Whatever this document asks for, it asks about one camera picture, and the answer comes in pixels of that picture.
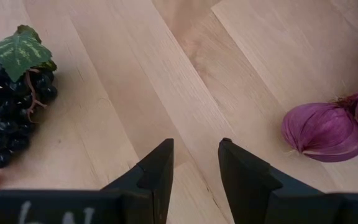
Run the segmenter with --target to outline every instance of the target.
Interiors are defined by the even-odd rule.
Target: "wooden table surface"
[[[59,96],[0,188],[99,189],[175,139],[169,223],[231,223],[223,137],[325,192],[358,191],[358,157],[283,142],[296,105],[358,90],[358,0],[0,0],[58,64]]]

